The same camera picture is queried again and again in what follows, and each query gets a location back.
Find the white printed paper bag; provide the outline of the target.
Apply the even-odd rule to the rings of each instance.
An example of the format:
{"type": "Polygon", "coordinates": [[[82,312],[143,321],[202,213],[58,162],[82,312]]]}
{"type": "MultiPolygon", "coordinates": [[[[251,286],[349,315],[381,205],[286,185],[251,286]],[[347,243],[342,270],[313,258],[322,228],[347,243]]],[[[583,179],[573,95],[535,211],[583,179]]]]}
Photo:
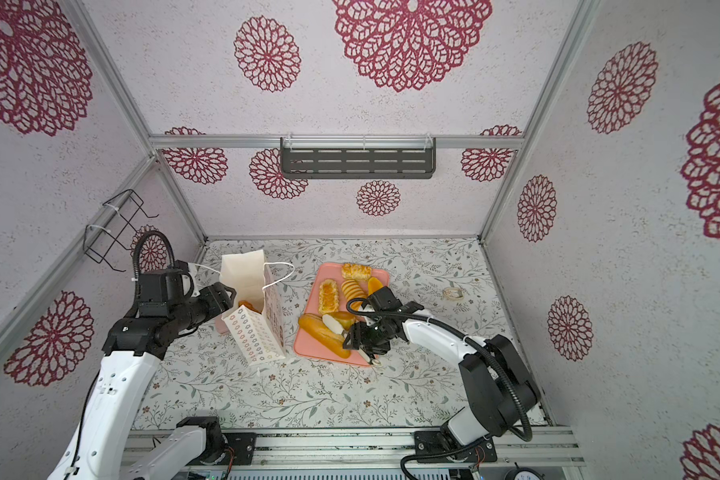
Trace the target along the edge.
{"type": "Polygon", "coordinates": [[[201,352],[223,352],[240,356],[248,366],[258,366],[286,357],[284,314],[277,284],[288,279],[295,267],[290,262],[271,261],[264,250],[223,254],[220,263],[206,266],[190,265],[190,272],[200,287],[221,282],[236,290],[234,307],[221,317],[229,333],[220,335],[214,326],[217,317],[188,342],[201,352]],[[238,302],[251,302],[261,313],[238,302]]]}

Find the black round gauge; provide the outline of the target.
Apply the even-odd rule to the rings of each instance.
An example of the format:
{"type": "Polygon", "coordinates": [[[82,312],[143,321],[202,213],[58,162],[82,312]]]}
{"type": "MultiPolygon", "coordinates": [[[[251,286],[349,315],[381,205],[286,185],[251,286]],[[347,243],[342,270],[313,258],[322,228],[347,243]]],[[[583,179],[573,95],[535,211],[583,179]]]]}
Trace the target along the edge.
{"type": "Polygon", "coordinates": [[[503,480],[544,480],[545,475],[534,468],[514,464],[503,476],[503,480]]]}

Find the pink plastic tray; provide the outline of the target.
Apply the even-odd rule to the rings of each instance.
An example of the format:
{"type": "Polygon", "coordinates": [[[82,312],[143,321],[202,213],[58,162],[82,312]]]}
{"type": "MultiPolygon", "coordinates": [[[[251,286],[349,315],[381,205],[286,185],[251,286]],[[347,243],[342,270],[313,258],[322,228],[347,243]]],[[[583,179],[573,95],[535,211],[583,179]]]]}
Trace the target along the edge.
{"type": "MultiPolygon", "coordinates": [[[[306,308],[304,313],[314,314],[318,317],[322,318],[322,315],[318,313],[318,291],[319,291],[319,285],[320,283],[325,279],[333,279],[337,282],[339,290],[340,290],[340,311],[347,311],[347,309],[344,309],[341,305],[342,300],[342,292],[341,292],[341,283],[345,280],[342,277],[341,274],[341,266],[344,263],[323,263],[317,270],[317,274],[315,277],[315,280],[313,282],[310,295],[307,300],[306,308]]],[[[374,277],[380,279],[385,286],[389,284],[390,281],[390,274],[382,269],[372,268],[373,269],[373,275],[374,277]]],[[[363,287],[363,289],[367,293],[367,281],[358,281],[360,285],[363,287]]],[[[353,365],[353,366],[361,366],[361,367],[369,367],[366,365],[362,359],[358,358],[357,355],[354,354],[354,351],[351,352],[351,355],[347,359],[342,359],[335,354],[333,354],[330,350],[328,350],[325,346],[321,345],[317,340],[312,338],[306,331],[302,330],[301,328],[298,329],[296,339],[294,341],[293,346],[294,352],[302,357],[310,358],[310,359],[317,359],[317,360],[326,360],[330,362],[338,362],[343,363],[347,365],[353,365]]]]}

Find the yellow orange bun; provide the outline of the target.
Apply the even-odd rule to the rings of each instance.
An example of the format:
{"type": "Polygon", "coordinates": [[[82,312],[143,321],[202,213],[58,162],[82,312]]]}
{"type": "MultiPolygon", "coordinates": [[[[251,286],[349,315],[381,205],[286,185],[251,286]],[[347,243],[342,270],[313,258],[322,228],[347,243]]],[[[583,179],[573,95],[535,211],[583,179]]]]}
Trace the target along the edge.
{"type": "Polygon", "coordinates": [[[378,279],[374,276],[371,276],[367,280],[368,295],[373,295],[374,293],[378,292],[379,290],[383,289],[384,287],[385,287],[384,283],[380,279],[378,279]]]}

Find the sugared oblong bread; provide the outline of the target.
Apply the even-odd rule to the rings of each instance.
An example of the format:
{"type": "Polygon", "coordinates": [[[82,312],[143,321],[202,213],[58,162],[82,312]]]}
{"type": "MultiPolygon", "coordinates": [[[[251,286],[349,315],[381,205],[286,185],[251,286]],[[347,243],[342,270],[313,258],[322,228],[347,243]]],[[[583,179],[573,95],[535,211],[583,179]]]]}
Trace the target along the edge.
{"type": "Polygon", "coordinates": [[[318,313],[331,314],[340,310],[340,290],[333,279],[325,279],[319,285],[318,313]]]}

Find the long golden baguette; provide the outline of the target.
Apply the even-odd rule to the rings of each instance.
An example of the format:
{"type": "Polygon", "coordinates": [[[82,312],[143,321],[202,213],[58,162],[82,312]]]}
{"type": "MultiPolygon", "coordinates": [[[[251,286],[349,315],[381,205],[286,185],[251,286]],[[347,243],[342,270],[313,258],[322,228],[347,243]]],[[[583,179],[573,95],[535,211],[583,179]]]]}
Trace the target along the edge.
{"type": "Polygon", "coordinates": [[[336,356],[342,359],[350,357],[351,352],[343,347],[344,337],[329,329],[321,317],[306,313],[299,318],[298,324],[302,330],[306,331],[336,356]]]}

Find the pale turnover pastry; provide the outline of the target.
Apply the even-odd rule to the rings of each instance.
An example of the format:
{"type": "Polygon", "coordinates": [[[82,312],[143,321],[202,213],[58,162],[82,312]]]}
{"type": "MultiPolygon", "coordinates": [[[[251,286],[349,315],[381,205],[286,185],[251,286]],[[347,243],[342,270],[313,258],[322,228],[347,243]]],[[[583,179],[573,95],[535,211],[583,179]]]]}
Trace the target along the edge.
{"type": "Polygon", "coordinates": [[[255,313],[261,313],[259,309],[257,309],[251,302],[241,300],[238,302],[238,308],[245,307],[246,309],[255,312],[255,313]]]}

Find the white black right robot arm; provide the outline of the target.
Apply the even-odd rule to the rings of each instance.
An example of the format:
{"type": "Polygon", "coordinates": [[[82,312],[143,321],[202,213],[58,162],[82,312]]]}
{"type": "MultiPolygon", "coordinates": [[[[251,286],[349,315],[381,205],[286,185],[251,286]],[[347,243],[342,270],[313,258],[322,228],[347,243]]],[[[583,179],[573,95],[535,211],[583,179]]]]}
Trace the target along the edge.
{"type": "Polygon", "coordinates": [[[397,339],[422,347],[458,369],[467,406],[441,427],[448,446],[466,447],[506,433],[523,442],[533,439],[529,411],[540,402],[540,391],[507,337],[466,334],[417,302],[402,303],[388,287],[348,300],[346,309],[365,319],[350,327],[346,349],[375,360],[387,354],[397,339]]]}

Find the brown crusty bread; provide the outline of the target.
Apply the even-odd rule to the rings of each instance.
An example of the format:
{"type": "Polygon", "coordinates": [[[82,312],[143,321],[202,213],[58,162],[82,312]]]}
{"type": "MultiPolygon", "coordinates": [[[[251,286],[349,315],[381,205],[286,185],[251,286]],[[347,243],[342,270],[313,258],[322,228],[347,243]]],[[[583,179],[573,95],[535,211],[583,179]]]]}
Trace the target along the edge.
{"type": "Polygon", "coordinates": [[[347,280],[367,281],[372,277],[373,269],[367,265],[344,263],[341,266],[341,274],[347,280]]]}

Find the dark grey wall shelf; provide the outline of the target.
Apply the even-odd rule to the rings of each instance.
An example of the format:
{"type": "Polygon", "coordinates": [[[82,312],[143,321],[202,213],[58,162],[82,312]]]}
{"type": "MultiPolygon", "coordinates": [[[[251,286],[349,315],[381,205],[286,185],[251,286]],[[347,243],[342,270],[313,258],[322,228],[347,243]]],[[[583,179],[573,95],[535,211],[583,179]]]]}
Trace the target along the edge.
{"type": "Polygon", "coordinates": [[[289,180],[419,180],[436,170],[437,142],[414,140],[280,140],[280,170],[289,180]]]}

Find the ridged spiral bread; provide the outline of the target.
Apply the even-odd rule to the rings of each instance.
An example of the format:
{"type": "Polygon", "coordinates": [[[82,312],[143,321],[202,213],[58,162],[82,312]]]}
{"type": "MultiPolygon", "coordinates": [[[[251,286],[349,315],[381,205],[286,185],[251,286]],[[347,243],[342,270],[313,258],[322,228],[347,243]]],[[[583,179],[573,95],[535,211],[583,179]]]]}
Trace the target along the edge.
{"type": "Polygon", "coordinates": [[[367,293],[355,279],[345,279],[341,283],[342,300],[341,305],[346,309],[346,305],[354,299],[364,300],[367,298],[367,293]]]}

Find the pink object behind bag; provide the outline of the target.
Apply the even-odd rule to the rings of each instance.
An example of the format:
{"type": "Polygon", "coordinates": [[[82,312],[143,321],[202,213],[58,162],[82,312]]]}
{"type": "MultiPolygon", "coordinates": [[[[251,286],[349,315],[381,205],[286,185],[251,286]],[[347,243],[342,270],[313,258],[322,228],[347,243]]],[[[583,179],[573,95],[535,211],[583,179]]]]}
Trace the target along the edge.
{"type": "Polygon", "coordinates": [[[217,317],[214,321],[214,326],[216,331],[220,335],[227,335],[229,333],[229,328],[227,327],[225,321],[221,317],[217,317]]]}

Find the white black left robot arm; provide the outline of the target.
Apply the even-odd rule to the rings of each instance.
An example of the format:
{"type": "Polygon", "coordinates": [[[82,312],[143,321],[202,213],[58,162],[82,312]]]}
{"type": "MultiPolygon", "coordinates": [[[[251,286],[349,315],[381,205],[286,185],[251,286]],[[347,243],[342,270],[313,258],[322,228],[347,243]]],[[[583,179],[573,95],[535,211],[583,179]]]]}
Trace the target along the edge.
{"type": "Polygon", "coordinates": [[[193,462],[223,461],[228,442],[215,416],[188,417],[132,465],[122,459],[141,401],[169,346],[229,311],[233,288],[196,289],[183,261],[136,271],[134,302],[110,329],[80,421],[50,476],[53,479],[171,479],[193,462]]]}

